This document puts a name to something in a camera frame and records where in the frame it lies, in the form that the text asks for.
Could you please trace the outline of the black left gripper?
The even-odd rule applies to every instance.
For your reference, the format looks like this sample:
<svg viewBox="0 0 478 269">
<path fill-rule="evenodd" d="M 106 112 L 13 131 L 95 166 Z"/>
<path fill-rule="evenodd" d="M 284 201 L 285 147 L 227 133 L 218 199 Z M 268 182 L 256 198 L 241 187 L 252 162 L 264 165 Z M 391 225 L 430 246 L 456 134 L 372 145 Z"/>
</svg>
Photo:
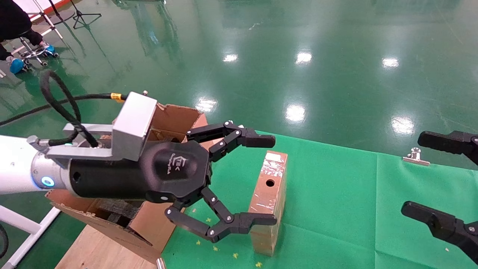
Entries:
<svg viewBox="0 0 478 269">
<path fill-rule="evenodd" d="M 271 213 L 232 214 L 208 188 L 211 162 L 242 145 L 246 148 L 273 148 L 276 138 L 260 135 L 232 121 L 193 128 L 189 142 L 148 142 L 138 161 L 72 160 L 69 174 L 73 192 L 83 198 L 174 202 L 165 216 L 176 226 L 205 240 L 217 243 L 230 234 L 248 234 L 255 225 L 276 225 Z M 208 150 L 200 143 L 219 140 Z M 181 212 L 182 204 L 201 197 L 219 221 L 212 227 Z"/>
</svg>

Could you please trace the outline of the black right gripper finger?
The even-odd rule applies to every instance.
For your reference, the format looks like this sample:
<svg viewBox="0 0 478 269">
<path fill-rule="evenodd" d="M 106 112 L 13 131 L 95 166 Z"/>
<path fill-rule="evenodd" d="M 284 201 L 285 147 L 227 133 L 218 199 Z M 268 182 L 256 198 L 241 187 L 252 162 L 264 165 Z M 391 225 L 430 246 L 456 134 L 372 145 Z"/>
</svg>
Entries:
<svg viewBox="0 0 478 269">
<path fill-rule="evenodd" d="M 401 213 L 425 223 L 432 236 L 460 248 L 474 263 L 478 262 L 478 222 L 464 223 L 456 218 L 413 201 L 406 201 Z"/>
<path fill-rule="evenodd" d="M 478 164 L 478 135 L 461 131 L 440 134 L 423 131 L 417 140 L 418 145 L 451 154 L 465 155 Z"/>
</svg>

